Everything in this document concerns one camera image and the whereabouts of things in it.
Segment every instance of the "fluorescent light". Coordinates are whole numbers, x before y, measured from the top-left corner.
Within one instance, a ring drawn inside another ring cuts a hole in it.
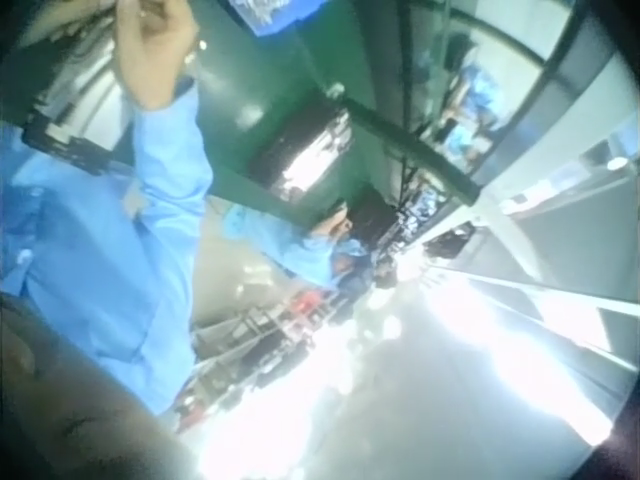
[[[614,157],[607,163],[607,169],[610,171],[620,170],[629,163],[629,159],[625,157]]]

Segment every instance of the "man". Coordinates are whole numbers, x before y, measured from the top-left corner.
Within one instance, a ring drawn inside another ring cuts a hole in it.
[[[187,0],[143,5],[117,1],[115,56],[135,108],[147,206],[130,218],[112,175],[89,175],[4,128],[0,288],[160,414],[194,362],[192,273],[213,174],[196,87],[179,82],[198,31],[191,9]]]
[[[352,224],[346,203],[340,204],[311,231],[265,212],[234,205],[225,215],[227,238],[247,240],[260,252],[315,286],[335,290],[367,255],[362,244],[349,237]]]
[[[484,134],[499,123],[503,116],[503,103],[498,82],[473,62],[460,70],[458,84],[451,94],[443,120],[451,125],[449,131],[459,123],[471,122],[477,126],[476,134]]]

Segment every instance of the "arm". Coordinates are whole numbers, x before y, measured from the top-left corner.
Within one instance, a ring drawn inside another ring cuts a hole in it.
[[[198,92],[189,79],[171,106],[138,111],[134,118],[136,174],[148,204],[136,216],[136,228],[168,290],[164,297],[189,310],[200,223],[213,180],[197,109]]]

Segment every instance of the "metal frame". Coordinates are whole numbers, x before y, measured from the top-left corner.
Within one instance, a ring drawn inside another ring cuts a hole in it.
[[[565,298],[572,300],[578,300],[592,305],[595,308],[603,310],[609,310],[612,312],[621,313],[623,315],[629,315],[640,321],[640,304],[625,302],[624,300],[616,300],[608,297],[600,297],[597,295],[587,295],[584,293],[573,292],[571,290],[565,290],[561,288],[550,287],[536,282],[516,282],[513,280],[505,280],[502,278],[488,277],[485,275],[478,275],[475,273],[463,272],[461,270],[455,270],[453,268],[442,267],[437,265],[429,265],[429,269],[434,269],[453,275],[460,275],[472,280],[479,280],[481,282],[490,283],[493,285],[499,285],[503,287],[514,288],[524,293],[536,295],[540,293],[554,293]]]

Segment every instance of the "blue shirt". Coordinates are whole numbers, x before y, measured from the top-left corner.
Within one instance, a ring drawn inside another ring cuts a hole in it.
[[[170,107],[134,115],[135,176],[147,200],[132,219],[132,169],[92,176],[3,127],[2,291],[159,414],[191,374],[192,273],[213,173],[192,82]]]
[[[305,235],[297,226],[268,213],[234,205],[224,218],[229,238],[246,239],[280,266],[322,288],[334,290],[346,275],[335,275],[334,253],[367,255],[355,239],[335,242],[327,235]]]
[[[465,154],[472,146],[473,132],[460,123],[451,130],[444,141],[444,148],[449,153],[449,161],[463,172],[469,169]]]
[[[461,108],[470,116],[477,116],[482,110],[502,117],[503,95],[498,82],[477,65],[468,65],[460,70],[462,79],[469,83],[469,90],[461,103]]]

